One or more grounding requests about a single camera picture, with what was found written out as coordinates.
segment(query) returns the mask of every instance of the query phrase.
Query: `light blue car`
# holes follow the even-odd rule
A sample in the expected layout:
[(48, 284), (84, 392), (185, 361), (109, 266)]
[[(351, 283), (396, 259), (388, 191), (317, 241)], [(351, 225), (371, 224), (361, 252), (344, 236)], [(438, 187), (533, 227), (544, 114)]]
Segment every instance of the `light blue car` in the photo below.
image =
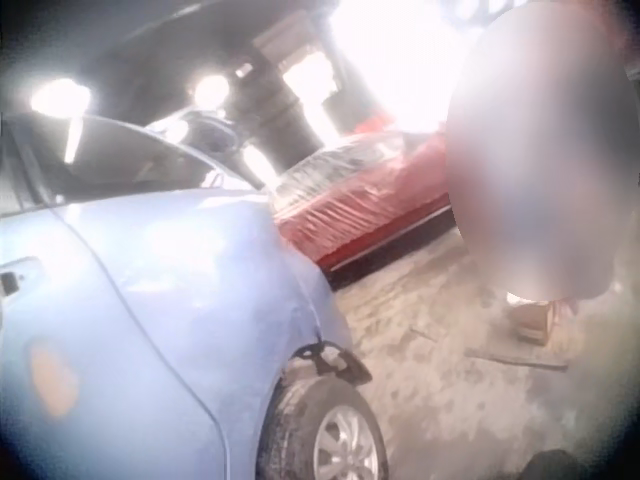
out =
[(388, 477), (371, 376), (263, 195), (111, 120), (1, 128), (2, 433), (36, 475)]

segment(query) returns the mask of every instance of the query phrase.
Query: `door handle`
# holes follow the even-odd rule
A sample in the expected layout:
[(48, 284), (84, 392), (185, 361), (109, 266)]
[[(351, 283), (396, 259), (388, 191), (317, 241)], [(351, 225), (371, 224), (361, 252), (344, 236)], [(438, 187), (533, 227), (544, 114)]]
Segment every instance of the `door handle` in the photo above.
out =
[(20, 290), (18, 276), (14, 272), (0, 273), (1, 297), (8, 297)]

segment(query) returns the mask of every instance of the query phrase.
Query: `tire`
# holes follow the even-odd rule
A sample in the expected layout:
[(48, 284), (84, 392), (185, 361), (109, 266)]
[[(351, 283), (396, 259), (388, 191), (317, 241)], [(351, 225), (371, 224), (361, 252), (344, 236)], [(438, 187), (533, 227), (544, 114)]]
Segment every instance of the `tire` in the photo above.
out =
[[(335, 377), (300, 380), (276, 392), (262, 430), (256, 478), (321, 480), (315, 475), (314, 464), (317, 461), (325, 467), (322, 462), (327, 461), (328, 454), (324, 450), (318, 453), (316, 440), (321, 427), (323, 430), (334, 426), (339, 428), (337, 423), (327, 420), (333, 418), (334, 412), (339, 412), (339, 416), (341, 412), (349, 412), (348, 418), (354, 418), (351, 414), (357, 412), (357, 418), (364, 420), (371, 434), (368, 436), (366, 429), (360, 424), (359, 430), (364, 432), (361, 437), (368, 439), (363, 440), (363, 444), (372, 445), (376, 452), (377, 459), (368, 458), (369, 466), (365, 468), (369, 468), (371, 473), (377, 469), (377, 477), (363, 475), (349, 478), (388, 480), (384, 441), (371, 408), (354, 387)], [(360, 451), (364, 452), (365, 449), (370, 450), (362, 447)]]

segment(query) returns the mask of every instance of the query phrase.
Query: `red car windshield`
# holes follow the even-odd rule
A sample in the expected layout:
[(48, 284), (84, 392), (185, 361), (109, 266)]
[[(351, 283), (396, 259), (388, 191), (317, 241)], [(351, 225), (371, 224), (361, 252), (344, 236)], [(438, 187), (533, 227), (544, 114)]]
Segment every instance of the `red car windshield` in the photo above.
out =
[(272, 194), (276, 212), (306, 203), (352, 175), (403, 154), (404, 137), (397, 132), (350, 137), (322, 149), (287, 170)]

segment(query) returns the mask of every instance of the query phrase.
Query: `dirty floor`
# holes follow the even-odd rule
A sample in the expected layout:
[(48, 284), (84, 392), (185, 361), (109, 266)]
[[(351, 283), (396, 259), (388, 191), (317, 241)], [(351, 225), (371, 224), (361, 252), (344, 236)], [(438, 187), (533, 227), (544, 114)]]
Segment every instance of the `dirty floor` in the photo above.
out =
[[(551, 448), (597, 461), (640, 385), (638, 225), (617, 284), (556, 327), (544, 348), (513, 338), (504, 294), (485, 286), (455, 229), (338, 292), (374, 376), (363, 393), (380, 420), (394, 480), (496, 478)], [(569, 367), (465, 356), (492, 345)]]

